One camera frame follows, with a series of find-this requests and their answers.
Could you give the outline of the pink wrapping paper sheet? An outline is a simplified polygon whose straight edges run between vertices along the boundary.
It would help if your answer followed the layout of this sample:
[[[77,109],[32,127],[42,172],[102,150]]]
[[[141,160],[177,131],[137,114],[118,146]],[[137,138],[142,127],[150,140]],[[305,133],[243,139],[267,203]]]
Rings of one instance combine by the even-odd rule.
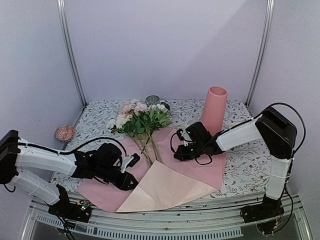
[[[77,192],[106,212],[130,213],[166,210],[218,191],[223,183],[226,153],[212,158],[203,155],[197,161],[179,161],[170,148],[181,144],[172,136],[175,131],[167,127],[153,134],[161,163],[149,166],[142,156],[128,169],[138,181],[135,189],[124,191],[111,183],[85,179]]]

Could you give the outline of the pink flower bouquet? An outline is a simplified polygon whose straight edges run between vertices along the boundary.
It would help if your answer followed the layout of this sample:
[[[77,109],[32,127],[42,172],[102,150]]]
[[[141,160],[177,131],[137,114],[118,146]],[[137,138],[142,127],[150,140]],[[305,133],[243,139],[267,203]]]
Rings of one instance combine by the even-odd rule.
[[[163,162],[153,134],[168,127],[170,123],[170,110],[161,102],[147,105],[134,99],[122,105],[117,117],[106,123],[106,129],[131,138],[151,166],[154,161]]]

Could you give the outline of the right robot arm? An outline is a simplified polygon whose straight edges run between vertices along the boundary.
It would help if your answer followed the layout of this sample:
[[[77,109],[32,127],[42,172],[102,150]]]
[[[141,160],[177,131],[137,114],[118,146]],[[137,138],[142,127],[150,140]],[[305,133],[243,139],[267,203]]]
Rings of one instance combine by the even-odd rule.
[[[297,128],[273,106],[214,135],[199,121],[185,130],[177,130],[175,135],[183,144],[172,150],[173,157],[181,162],[196,161],[201,156],[212,159],[234,148],[251,150],[262,144],[270,164],[265,193],[260,204],[244,206],[240,215],[245,222],[253,222],[284,213],[281,199],[290,177]]]

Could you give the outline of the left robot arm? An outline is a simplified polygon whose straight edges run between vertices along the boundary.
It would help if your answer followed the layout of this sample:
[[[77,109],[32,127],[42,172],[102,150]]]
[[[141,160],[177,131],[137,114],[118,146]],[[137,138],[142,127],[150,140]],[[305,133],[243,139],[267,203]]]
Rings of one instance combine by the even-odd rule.
[[[129,191],[138,181],[126,169],[139,160],[137,153],[128,155],[124,146],[113,138],[97,150],[64,151],[30,143],[12,129],[0,140],[0,183],[21,188],[43,200],[51,215],[87,223],[92,212],[90,203],[85,200],[72,203],[63,186],[49,183],[28,169],[53,171],[74,179],[95,179]]]

